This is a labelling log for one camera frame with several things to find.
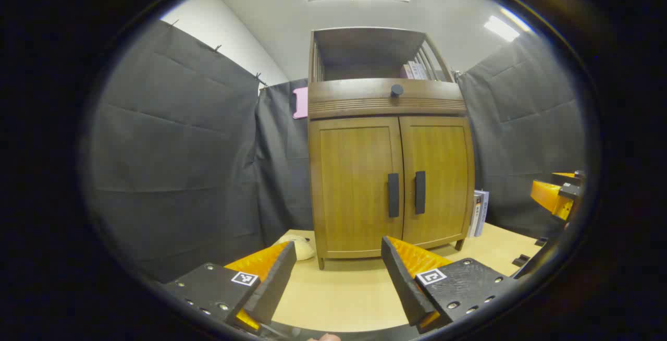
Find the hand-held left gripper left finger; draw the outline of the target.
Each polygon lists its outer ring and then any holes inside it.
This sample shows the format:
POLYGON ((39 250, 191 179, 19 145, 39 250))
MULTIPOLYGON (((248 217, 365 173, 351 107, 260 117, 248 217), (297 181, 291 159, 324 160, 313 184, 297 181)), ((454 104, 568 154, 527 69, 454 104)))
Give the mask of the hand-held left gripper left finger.
POLYGON ((294 241, 285 241, 226 265, 203 263, 162 287, 217 324, 259 334, 271 323, 296 261, 294 241))

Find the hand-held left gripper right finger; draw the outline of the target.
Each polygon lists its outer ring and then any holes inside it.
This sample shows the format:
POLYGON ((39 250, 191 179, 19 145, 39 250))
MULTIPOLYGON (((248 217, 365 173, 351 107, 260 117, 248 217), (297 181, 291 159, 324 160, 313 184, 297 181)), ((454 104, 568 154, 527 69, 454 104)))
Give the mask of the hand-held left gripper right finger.
POLYGON ((452 262, 390 236, 381 240, 381 257, 408 324, 420 334, 466 318, 514 288, 514 277, 477 260, 452 262))

